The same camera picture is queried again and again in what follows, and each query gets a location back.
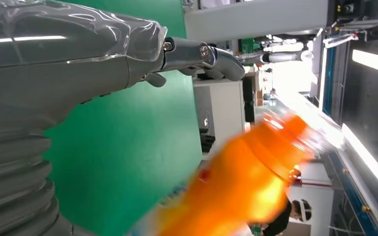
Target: ceiling light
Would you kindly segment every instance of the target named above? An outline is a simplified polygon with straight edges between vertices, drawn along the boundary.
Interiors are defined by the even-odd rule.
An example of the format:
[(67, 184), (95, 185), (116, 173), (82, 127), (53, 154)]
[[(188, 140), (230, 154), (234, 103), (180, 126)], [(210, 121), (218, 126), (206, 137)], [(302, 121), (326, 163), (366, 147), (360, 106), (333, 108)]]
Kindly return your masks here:
[(352, 59), (355, 62), (378, 70), (378, 55), (376, 54), (353, 50)]
[(356, 151), (356, 153), (360, 156), (367, 167), (369, 167), (370, 171), (372, 171), (374, 176), (378, 179), (378, 162), (364, 147), (364, 145), (355, 136), (355, 134), (353, 134), (353, 132), (347, 127), (346, 124), (343, 124), (342, 130), (344, 137), (350, 143), (351, 147)]

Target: cable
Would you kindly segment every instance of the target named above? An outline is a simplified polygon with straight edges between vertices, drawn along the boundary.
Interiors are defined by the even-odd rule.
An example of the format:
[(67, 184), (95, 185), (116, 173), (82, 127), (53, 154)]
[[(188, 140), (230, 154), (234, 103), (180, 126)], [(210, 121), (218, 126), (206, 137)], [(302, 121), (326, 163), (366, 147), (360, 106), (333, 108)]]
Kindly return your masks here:
[(351, 224), (353, 223), (353, 220), (355, 220), (361, 213), (363, 212), (359, 212), (357, 214), (355, 214), (351, 219), (350, 221), (348, 222), (348, 228), (351, 229)]
[(336, 228), (336, 227), (333, 227), (333, 226), (328, 226), (328, 227), (332, 230), (335, 230), (335, 231), (346, 232), (346, 233), (354, 234), (354, 235), (364, 235), (363, 232), (349, 231), (349, 230), (345, 230), (345, 229)]

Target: orange bottle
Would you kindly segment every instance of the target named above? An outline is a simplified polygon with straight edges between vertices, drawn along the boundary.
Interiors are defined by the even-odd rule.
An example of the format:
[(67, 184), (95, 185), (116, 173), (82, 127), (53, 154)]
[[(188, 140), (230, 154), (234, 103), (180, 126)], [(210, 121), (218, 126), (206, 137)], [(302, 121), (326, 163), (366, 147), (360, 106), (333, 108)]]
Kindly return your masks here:
[(245, 222), (274, 220), (286, 206), (290, 170), (312, 155), (301, 142), (307, 128), (298, 116), (265, 116), (224, 146), (181, 201), (158, 212), (153, 235), (228, 236)]

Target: white wall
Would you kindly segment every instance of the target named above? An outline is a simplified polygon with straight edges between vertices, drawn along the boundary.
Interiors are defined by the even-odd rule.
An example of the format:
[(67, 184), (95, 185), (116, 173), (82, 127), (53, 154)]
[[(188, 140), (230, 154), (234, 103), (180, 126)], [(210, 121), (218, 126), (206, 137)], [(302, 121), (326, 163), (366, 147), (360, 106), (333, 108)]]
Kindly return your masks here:
[[(301, 168), (303, 182), (331, 184), (322, 163), (310, 163)], [(288, 193), (289, 200), (307, 200), (312, 207), (311, 236), (329, 236), (334, 190), (328, 187), (293, 186)]]

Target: person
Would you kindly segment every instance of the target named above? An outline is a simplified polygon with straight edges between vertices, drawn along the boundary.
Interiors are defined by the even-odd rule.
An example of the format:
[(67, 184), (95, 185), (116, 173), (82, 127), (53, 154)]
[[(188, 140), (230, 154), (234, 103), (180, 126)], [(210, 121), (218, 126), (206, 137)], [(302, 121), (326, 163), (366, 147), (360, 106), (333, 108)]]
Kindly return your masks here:
[(289, 217), (307, 222), (312, 217), (312, 208), (306, 200), (287, 201), (285, 210), (263, 230), (263, 236), (276, 236), (287, 228)]

